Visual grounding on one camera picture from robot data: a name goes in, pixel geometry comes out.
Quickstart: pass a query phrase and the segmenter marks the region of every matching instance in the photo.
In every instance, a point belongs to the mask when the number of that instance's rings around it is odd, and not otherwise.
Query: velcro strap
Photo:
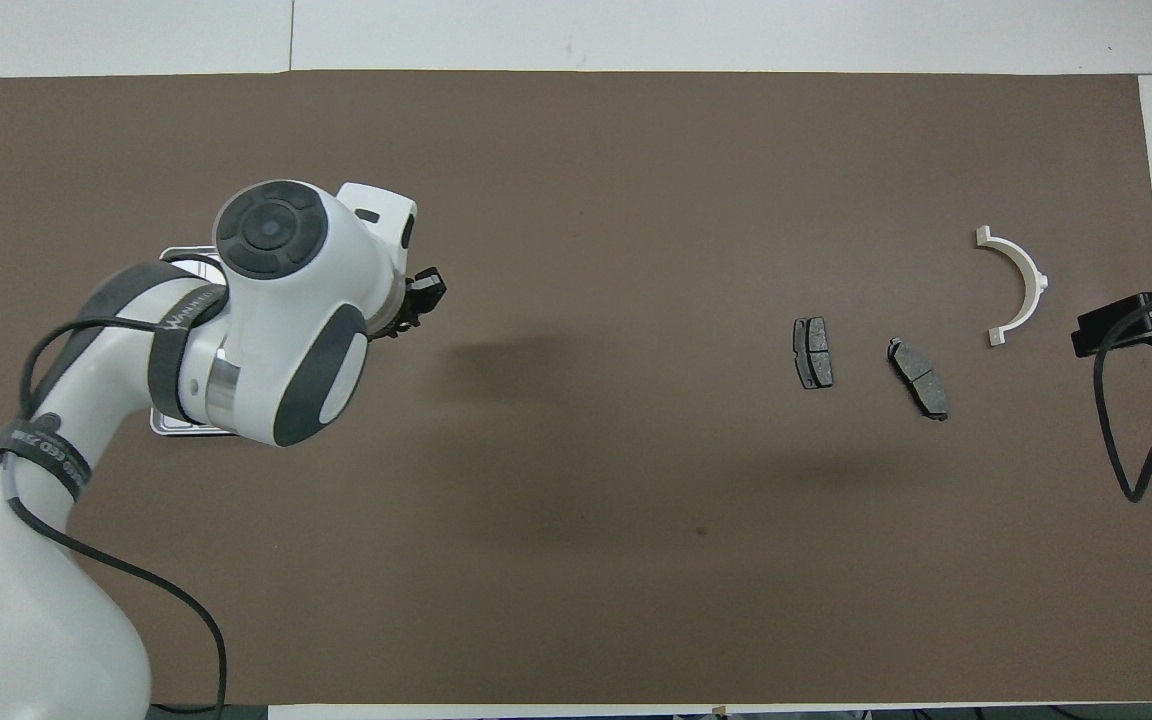
[[[92,468],[78,448],[31,420],[17,418],[0,432],[0,455],[5,452],[12,452],[55,475],[74,500],[78,500],[92,477]]]
[[[185,294],[168,313],[162,316],[154,331],[154,343],[150,346],[147,386],[150,400],[157,411],[185,423],[199,424],[189,418],[180,406],[180,363],[184,359],[184,348],[189,342],[189,331],[195,325],[206,323],[219,313],[227,297],[223,285],[205,285]]]

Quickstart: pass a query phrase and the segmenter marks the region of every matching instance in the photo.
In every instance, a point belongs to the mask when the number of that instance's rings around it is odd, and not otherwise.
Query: brown table surface
[[[214,612],[234,702],[1152,700],[1152,490],[1119,494],[1069,343],[1152,290],[1134,78],[0,79],[0,424],[101,278],[271,177],[414,197],[449,291],[312,441],[137,414],[97,468],[70,530]],[[995,348],[1021,282],[980,223],[1051,276]],[[1152,351],[1108,382],[1135,467]],[[207,702],[189,611],[91,571],[156,700]]]

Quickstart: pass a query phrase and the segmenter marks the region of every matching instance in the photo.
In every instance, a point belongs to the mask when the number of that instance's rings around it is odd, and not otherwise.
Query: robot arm
[[[404,276],[415,215],[411,200],[379,188],[349,183],[333,196],[260,183],[215,220],[228,288],[151,262],[92,293],[79,318],[156,328],[74,333],[26,399],[26,417],[0,437],[0,717],[141,719],[150,689],[122,611],[6,498],[18,493],[65,530],[119,423],[149,406],[275,446],[326,427],[371,338],[419,324],[442,296],[435,270]],[[23,457],[3,462],[14,452]]]

